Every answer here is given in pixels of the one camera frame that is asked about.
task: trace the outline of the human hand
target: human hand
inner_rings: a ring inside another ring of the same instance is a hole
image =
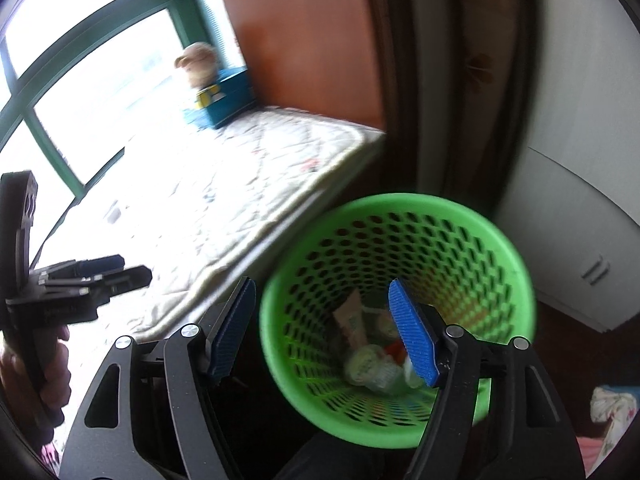
[[[59,327],[56,331],[58,339],[69,340],[69,329]],[[58,341],[56,353],[44,370],[47,380],[37,394],[27,375],[24,363],[9,346],[4,343],[0,349],[0,381],[8,403],[20,430],[27,434],[38,431],[44,440],[53,438],[53,427],[50,422],[42,420],[43,413],[40,400],[52,410],[66,406],[71,396],[71,372],[68,370],[69,350]]]

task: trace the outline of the cabinet door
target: cabinet door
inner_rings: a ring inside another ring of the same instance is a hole
[[[640,312],[640,227],[556,162],[526,149],[496,223],[551,306],[600,330]]]
[[[640,224],[640,34],[618,0],[542,0],[527,144]]]

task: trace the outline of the dark floor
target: dark floor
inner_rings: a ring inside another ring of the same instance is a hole
[[[578,436],[602,436],[603,425],[590,419],[590,400],[600,384],[640,385],[640,316],[622,327],[598,333],[544,304],[538,305],[534,348],[556,385]],[[220,425],[246,480],[270,480],[316,431],[282,397],[267,370],[254,319],[244,338],[234,372],[246,386],[226,380],[215,404]],[[474,462],[484,427],[474,428],[467,465]],[[410,450],[388,456],[385,480],[401,479]]]

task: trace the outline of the basket rim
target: basket rim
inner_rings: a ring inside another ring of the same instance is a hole
[[[430,203],[444,212],[447,210],[455,211],[456,214],[462,212],[493,237],[494,242],[500,245],[503,254],[509,259],[511,270],[508,273],[510,273],[510,281],[519,282],[522,289],[523,301],[518,310],[518,319],[513,324],[514,331],[512,336],[519,335],[529,340],[533,339],[536,327],[536,300],[524,261],[503,232],[476,211],[445,198],[418,193],[388,193],[367,196],[323,214],[302,232],[298,237],[299,241],[278,262],[276,269],[265,286],[260,302],[260,343],[271,375],[289,403],[321,430],[361,446],[398,449],[416,447],[424,433],[424,426],[374,428],[366,424],[351,422],[341,413],[332,412],[328,408],[321,406],[317,400],[310,396],[302,381],[293,374],[289,358],[286,356],[283,347],[280,326],[270,321],[274,316],[280,315],[279,307],[281,306],[276,300],[281,294],[282,283],[289,279],[285,279],[283,271],[298,261],[308,250],[304,248],[304,240],[323,235],[326,232],[327,223],[332,218],[346,216],[353,211],[361,209],[363,206],[388,205],[389,203],[393,203],[398,207],[403,205],[409,207],[418,203],[420,203],[420,206],[424,206]],[[478,393],[474,423],[479,422],[487,415],[488,401],[489,391],[486,388]]]

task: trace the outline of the stuffed animal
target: stuffed animal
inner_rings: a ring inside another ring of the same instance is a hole
[[[209,43],[199,41],[185,48],[174,66],[184,69],[191,88],[201,90],[218,78],[218,53]]]

